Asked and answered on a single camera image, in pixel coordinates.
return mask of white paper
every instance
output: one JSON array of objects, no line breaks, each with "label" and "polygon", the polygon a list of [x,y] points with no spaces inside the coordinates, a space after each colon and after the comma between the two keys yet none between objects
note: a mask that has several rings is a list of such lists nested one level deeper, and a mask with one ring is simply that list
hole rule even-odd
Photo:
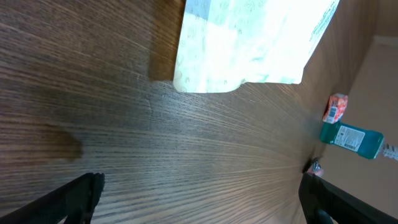
[{"label": "white paper", "polygon": [[178,91],[222,93],[245,82],[301,82],[338,0],[187,0]]}]

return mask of black object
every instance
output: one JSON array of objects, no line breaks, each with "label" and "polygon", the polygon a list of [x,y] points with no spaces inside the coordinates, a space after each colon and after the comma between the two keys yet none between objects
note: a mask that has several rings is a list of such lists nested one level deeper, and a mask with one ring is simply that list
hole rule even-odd
[{"label": "black object", "polygon": [[398,224],[375,209],[314,174],[304,173],[298,196],[308,224]]},{"label": "black object", "polygon": [[1,224],[89,224],[101,192],[104,174],[85,174],[26,206],[0,218]]}]

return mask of wooden table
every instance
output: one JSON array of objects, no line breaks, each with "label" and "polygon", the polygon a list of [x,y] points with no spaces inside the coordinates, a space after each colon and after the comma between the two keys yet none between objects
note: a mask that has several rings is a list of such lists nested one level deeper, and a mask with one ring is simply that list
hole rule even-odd
[{"label": "wooden table", "polygon": [[93,223],[305,222],[301,168],[377,10],[341,0],[300,85],[204,95],[171,82],[183,1],[0,4],[0,215],[104,172]]}]

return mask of barcode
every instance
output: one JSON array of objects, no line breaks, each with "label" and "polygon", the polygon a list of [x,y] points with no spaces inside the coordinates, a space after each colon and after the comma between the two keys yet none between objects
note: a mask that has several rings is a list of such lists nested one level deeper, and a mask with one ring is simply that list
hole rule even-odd
[{"label": "barcode", "polygon": [[336,116],[337,107],[332,106],[329,111],[329,117],[334,118]]},{"label": "barcode", "polygon": [[349,144],[344,144],[344,147],[347,147],[349,149],[355,150],[355,147]]}]

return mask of wall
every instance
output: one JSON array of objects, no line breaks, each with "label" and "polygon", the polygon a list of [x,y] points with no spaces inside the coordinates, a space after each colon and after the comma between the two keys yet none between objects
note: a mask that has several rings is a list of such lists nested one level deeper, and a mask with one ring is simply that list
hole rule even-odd
[{"label": "wall", "polygon": [[377,35],[398,36],[398,1],[379,0]]},{"label": "wall", "polygon": [[[398,39],[377,37],[349,94],[343,122],[384,134],[398,146]],[[324,179],[398,218],[398,161],[379,155],[367,160],[327,146],[321,161]]]}]

